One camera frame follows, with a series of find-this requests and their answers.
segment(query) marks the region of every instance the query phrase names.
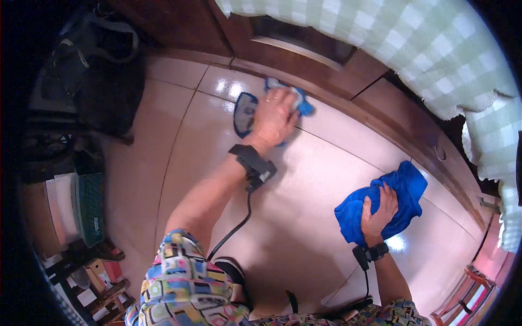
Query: steam mop pad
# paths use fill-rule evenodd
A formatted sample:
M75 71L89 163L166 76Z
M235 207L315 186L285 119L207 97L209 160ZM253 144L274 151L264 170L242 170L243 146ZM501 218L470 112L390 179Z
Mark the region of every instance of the steam mop pad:
M426 190L428 182L411 162L404 161L399 165L397 171L372 180L369 187L352 192L341 205L335 208L335 217L347 242L366 245L361 231L362 204L364 197L368 196L372 200L370 210L374 214L379 209L381 201L379 186L383 187L384 182L397 193L399 211L384 227L383 239L386 240L404 231L410 225L412 218L422 215L419 200Z
M287 87L287 85L280 83L275 78L265 79L265 92L268 92L270 88L274 87ZM292 112L299 110L300 116L309 116L313 113L314 107L306 101L306 93L303 89L292 87L292 92L297 94L297 99L292 106ZM252 131L252 125L254 122L254 114L257 108L257 97L250 93L242 92L239 94L238 101L234 108L234 130L235 133L245 138Z

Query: cable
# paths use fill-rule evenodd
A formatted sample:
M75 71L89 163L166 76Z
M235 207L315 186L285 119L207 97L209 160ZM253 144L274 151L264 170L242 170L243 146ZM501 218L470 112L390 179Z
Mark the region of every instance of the cable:
M368 284L368 273L364 271L364 277L366 278L366 296L364 297L364 301L368 299L368 294L370 294L370 285Z
M207 257L207 260L211 260L212 257L214 257L214 255L216 254L216 252L219 250L219 248L221 248L221 246L227 242L227 240L234 234L236 233L237 230L241 229L241 227L243 225L245 225L245 223L249 220L250 218L250 215L252 215L252 207L250 206L250 196L252 195L251 192L248 193L248 197L246 197L246 205L248 207L248 214L246 215L245 219L239 223L235 228L232 229L232 231L230 231L215 247L214 249L212 250L212 252L208 255Z

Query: tile floor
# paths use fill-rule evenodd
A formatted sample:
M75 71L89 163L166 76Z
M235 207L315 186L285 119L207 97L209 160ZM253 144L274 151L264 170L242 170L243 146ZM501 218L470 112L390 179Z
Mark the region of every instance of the tile floor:
M239 140L233 101L242 91L263 94L260 78L169 58L150 58L147 76L134 145L105 144L107 230L126 253L122 271L136 298L169 214ZM252 318L289 313L286 289L296 294L301 312L364 296L354 244L342 237L334 207L411 159L350 117L310 102L316 114L300 121L284 148L273 150L278 174L254 194L252 219L218 253L235 257L245 270L256 305ZM425 176L422 217L387 242L428 316L460 279L483 234L449 191ZM245 215L246 193L239 189L216 224L211 247ZM369 280L379 303L373 266Z

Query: finger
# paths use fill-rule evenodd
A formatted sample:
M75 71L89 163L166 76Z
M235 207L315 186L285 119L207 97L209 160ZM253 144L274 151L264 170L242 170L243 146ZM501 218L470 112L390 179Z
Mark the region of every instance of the finger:
M263 99L265 99L265 100L273 99L274 96L276 95L276 91L277 91L277 88L269 89L268 92L266 92L266 94L263 97Z
M392 216L392 217L395 216L395 214L397 214L398 211L399 211L399 205L397 204L397 205L395 205L395 207L393 208L391 216Z
M288 94L289 92L289 88L288 87L278 87L276 88L276 91L274 93L274 97L272 98L271 102L274 102L276 104L279 104L281 103L284 98L286 97L286 95Z
M372 200L368 196L364 197L364 202L362 203L361 219L363 219L365 221L370 220L370 218L372 217L371 207L372 207Z
M397 200L397 193L395 192L395 190L391 190L391 202L394 204L394 205L398 205L398 200Z
M290 115L290 111L292 111L293 105L297 100L297 94L292 91L289 91L284 99L281 101L281 108L284 109L284 114Z
M384 182L384 193L386 194L386 207L392 207L392 192L386 182Z
M379 209L381 207L386 208L386 193L384 192L384 188L379 186L379 197L381 199L381 203L379 204Z
M288 134L292 133L292 131L294 130L294 128L297 124L298 119L299 119L299 110L295 110L295 112L292 113L292 115L290 116L290 119L288 119L288 124L287 124Z

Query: bag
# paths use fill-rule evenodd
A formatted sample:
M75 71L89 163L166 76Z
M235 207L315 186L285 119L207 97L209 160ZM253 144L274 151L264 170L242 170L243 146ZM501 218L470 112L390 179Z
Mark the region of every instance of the bag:
M132 127L144 87L136 32L94 13L66 25L43 69L43 98L72 100L80 123L114 137Z

